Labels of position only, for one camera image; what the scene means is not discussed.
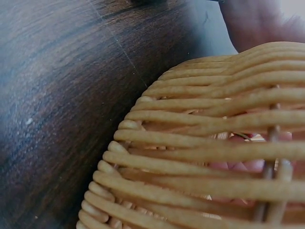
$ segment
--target woven basket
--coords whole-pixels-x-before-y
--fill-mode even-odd
[[[171,68],[120,123],[76,228],[305,229],[305,164],[292,166],[305,161],[305,141],[279,139],[305,130],[304,87],[300,43]],[[257,159],[258,172],[209,166]]]

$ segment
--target wooden table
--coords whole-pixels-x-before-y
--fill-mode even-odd
[[[0,228],[72,229],[118,123],[162,72],[200,55],[202,22],[192,0],[0,8]]]

